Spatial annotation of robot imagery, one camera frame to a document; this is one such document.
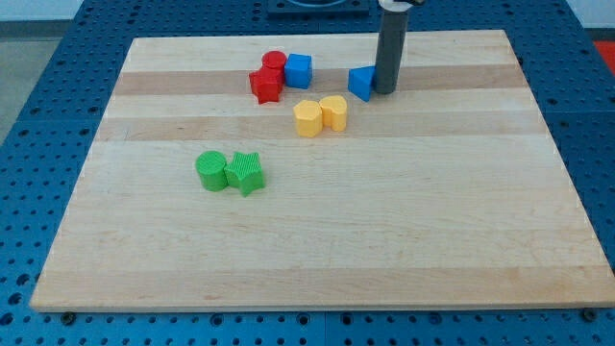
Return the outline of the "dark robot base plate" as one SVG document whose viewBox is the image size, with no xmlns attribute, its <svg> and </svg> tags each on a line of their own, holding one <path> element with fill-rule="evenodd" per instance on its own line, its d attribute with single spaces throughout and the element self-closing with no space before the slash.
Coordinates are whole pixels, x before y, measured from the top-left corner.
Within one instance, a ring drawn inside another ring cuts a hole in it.
<svg viewBox="0 0 615 346">
<path fill-rule="evenodd" d="M 265 0 L 269 17 L 291 15 L 368 15 L 373 4 L 370 0 Z"/>
</svg>

